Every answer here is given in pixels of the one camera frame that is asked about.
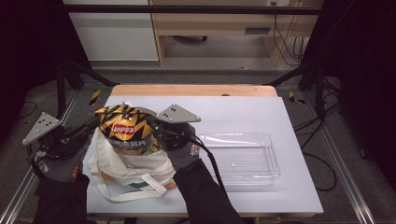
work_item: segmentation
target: floor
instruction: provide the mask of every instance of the floor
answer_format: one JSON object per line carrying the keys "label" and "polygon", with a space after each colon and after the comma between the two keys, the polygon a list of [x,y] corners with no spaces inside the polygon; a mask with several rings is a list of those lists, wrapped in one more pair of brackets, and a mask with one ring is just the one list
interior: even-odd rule
{"label": "floor", "polygon": [[[290,56],[285,55],[288,63],[293,63]],[[274,67],[270,64],[268,54],[259,38],[242,37],[217,37],[210,36],[206,42],[200,37],[174,37],[169,39],[165,64],[161,68],[153,63],[127,63],[122,69],[114,70],[109,66],[95,64],[95,70],[120,83],[212,83],[212,84],[263,84],[281,77],[295,65],[285,63]],[[111,89],[98,84],[89,77],[84,77],[86,86],[78,96],[78,101],[71,112],[67,125],[77,125],[82,119],[89,116],[95,106],[87,106],[92,93],[98,88],[102,90],[96,106],[106,102],[106,97]],[[276,91],[284,99],[285,106],[290,115],[293,126],[313,119],[316,115],[312,112],[309,101],[313,94],[311,91],[300,92],[296,87],[299,77],[292,78],[278,86]],[[291,101],[290,92],[294,93],[296,100]],[[2,144],[0,150],[0,182],[3,193],[0,194],[0,209],[4,210],[12,199],[18,185],[28,170],[24,159],[26,153],[21,145],[21,140],[30,131],[33,123],[40,113],[45,111],[56,114],[56,85],[50,82],[31,90],[26,96],[25,108],[21,117],[10,128],[12,137]],[[326,107],[337,104],[333,94],[326,98]],[[318,124],[314,122],[306,129],[297,132],[301,146],[307,140]],[[331,135],[333,147],[341,154],[358,193],[368,206],[375,222],[361,220],[354,209],[354,198],[349,194],[348,185],[342,181],[337,171],[338,182],[333,190],[319,191],[318,195],[324,209],[323,214],[311,218],[293,218],[305,223],[396,223],[396,194],[382,176],[374,161],[364,160],[359,152],[359,145],[353,133],[343,118],[342,110],[335,106],[335,110],[326,116],[325,126],[309,141],[303,152],[309,152],[336,169],[333,162],[329,144],[324,137],[328,131]],[[326,189],[333,184],[332,172],[323,162],[307,156],[306,163],[317,188]],[[34,215],[36,197],[32,192],[27,196],[15,223],[29,223]],[[101,223],[107,223],[107,218],[97,218]],[[277,223],[275,218],[263,218],[262,223]],[[110,223],[122,223],[120,219],[111,220]]]}

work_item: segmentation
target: lay's logo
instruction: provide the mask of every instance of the lay's logo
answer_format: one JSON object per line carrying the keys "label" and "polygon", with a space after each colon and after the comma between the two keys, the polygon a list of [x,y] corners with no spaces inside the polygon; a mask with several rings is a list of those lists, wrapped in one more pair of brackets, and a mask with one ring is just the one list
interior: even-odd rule
{"label": "lay's logo", "polygon": [[116,124],[113,126],[113,133],[133,134],[134,126]]}

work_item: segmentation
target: white table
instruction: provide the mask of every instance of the white table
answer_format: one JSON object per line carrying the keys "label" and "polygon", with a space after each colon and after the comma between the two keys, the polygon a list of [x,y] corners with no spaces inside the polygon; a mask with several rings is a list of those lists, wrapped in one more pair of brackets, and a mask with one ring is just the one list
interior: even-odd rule
{"label": "white table", "polygon": [[[252,96],[131,96],[112,94],[106,105],[131,102],[135,106],[161,112],[178,104],[202,118],[193,123],[197,133],[268,133],[278,161],[280,176],[263,192],[229,192],[236,211],[243,217],[311,217],[323,212],[303,154],[280,97]],[[184,200],[178,189],[163,198],[113,203],[106,200],[90,176],[88,159],[84,174],[90,179],[87,208],[91,216],[106,217],[185,217]]]}

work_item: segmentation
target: canvas bag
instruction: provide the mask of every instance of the canvas bag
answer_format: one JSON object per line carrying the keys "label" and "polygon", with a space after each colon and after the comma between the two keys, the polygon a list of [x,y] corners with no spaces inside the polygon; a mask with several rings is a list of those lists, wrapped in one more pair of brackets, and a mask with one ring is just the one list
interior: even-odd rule
{"label": "canvas bag", "polygon": [[[88,161],[91,175],[102,195],[112,202],[127,202],[138,199],[162,197],[167,189],[164,185],[173,182],[175,169],[166,152],[159,150],[148,156],[130,156],[117,154],[101,132],[97,134],[97,149]],[[102,172],[110,175],[119,184],[141,184],[139,191],[112,195],[102,177]]]}

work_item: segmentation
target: clear plastic tray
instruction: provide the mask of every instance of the clear plastic tray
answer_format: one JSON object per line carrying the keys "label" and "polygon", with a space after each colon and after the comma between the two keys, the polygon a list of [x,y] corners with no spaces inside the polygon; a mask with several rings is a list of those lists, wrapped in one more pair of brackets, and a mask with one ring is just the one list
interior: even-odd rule
{"label": "clear plastic tray", "polygon": [[[201,133],[212,152],[228,191],[265,191],[280,176],[276,154],[266,133]],[[212,163],[201,149],[200,157],[217,181]]]}

